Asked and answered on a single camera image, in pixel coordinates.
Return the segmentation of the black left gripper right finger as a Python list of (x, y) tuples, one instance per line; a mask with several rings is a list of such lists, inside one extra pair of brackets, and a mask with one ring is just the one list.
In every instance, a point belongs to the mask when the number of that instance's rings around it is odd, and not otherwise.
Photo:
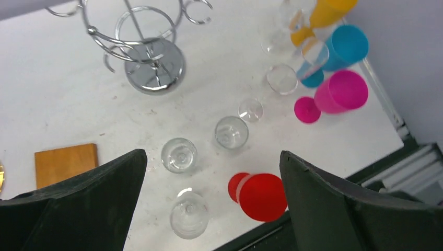
[(442, 250), (442, 207), (378, 193), (289, 151), (279, 161), (299, 250)]

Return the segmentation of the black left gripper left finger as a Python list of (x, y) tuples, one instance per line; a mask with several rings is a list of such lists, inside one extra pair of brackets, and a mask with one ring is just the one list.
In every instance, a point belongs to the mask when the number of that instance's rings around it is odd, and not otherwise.
[(1, 201), (1, 250), (122, 250), (148, 158), (132, 150), (53, 185)]

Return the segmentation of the red wine glass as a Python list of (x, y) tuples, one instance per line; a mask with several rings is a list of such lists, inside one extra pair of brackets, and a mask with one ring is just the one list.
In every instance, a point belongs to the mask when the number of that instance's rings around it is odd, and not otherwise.
[(228, 193), (248, 217), (260, 222), (279, 219), (288, 207), (282, 180), (269, 173), (237, 173), (228, 183)]

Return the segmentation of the clear glass silver rack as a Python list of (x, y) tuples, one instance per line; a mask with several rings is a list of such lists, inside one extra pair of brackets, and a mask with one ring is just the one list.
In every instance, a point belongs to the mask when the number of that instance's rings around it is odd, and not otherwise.
[(191, 187), (177, 195), (170, 212), (170, 225), (182, 239), (194, 239), (202, 235), (209, 223), (207, 201)]

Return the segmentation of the clear glass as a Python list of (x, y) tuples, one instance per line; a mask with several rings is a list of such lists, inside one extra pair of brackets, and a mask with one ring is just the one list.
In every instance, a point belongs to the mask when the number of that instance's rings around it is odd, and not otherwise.
[(294, 46), (291, 41), (284, 41), (288, 38), (288, 33), (277, 31), (262, 43), (265, 53), (285, 57), (283, 63), (271, 67), (266, 77), (271, 83), (300, 81), (310, 88), (320, 85), (324, 80), (321, 68), (330, 57), (325, 42), (313, 36)]
[(170, 139), (162, 147), (161, 162), (174, 174), (190, 173), (196, 167), (197, 149), (188, 139)]

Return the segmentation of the clear etched goblet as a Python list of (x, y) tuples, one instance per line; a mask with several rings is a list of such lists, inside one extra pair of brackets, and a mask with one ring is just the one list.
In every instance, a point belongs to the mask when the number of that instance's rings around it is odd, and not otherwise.
[(215, 126), (215, 140), (225, 149), (237, 150), (249, 139), (249, 128), (239, 117), (225, 116)]

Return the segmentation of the pink wine glass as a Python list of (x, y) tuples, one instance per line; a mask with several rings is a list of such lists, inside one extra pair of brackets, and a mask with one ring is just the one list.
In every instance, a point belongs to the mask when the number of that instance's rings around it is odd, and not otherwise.
[(319, 85), (313, 97), (301, 97), (294, 104), (296, 118), (315, 123), (323, 113), (338, 114), (361, 108), (368, 100), (365, 80), (351, 70), (340, 70)]

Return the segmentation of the clear champagne flute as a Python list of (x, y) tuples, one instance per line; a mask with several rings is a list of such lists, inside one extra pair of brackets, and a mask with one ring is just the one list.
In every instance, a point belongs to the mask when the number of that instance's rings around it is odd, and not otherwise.
[[(271, 66), (266, 71), (263, 82), (275, 94), (286, 96), (297, 89), (299, 80), (292, 67), (281, 63)], [(259, 121), (263, 115), (264, 106), (257, 97), (244, 99), (238, 107), (238, 116), (249, 123)]]

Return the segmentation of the blue wine glass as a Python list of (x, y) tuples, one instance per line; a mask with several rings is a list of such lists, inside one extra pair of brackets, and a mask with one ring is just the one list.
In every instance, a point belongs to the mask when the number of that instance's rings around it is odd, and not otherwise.
[(326, 39), (327, 49), (320, 52), (321, 58), (329, 55), (320, 69), (303, 79), (301, 83), (308, 88), (318, 87), (324, 79), (323, 72), (335, 72), (348, 68), (363, 60), (369, 51), (369, 41), (363, 31), (354, 25), (338, 26)]

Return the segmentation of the clear glass back gold rack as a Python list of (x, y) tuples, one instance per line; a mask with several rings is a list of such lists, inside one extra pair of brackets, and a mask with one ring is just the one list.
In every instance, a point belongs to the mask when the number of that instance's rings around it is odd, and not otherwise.
[(284, 0), (278, 7), (276, 23), (285, 32), (295, 32), (306, 25), (316, 1)]

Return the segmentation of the yellow wine glass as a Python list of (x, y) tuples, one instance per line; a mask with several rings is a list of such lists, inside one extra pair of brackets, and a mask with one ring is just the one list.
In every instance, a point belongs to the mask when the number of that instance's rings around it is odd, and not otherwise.
[(302, 25), (301, 29), (290, 35), (294, 46), (299, 47), (305, 39), (314, 36), (313, 30), (325, 28), (335, 24), (349, 13), (358, 3), (358, 0), (319, 0), (309, 17), (309, 25)]

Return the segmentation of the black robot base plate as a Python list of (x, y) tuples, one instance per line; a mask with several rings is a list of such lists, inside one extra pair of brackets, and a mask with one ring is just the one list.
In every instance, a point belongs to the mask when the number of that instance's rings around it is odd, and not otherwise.
[(279, 168), (289, 210), (221, 250), (442, 250), (442, 152), (404, 146), (347, 177), (290, 151)]

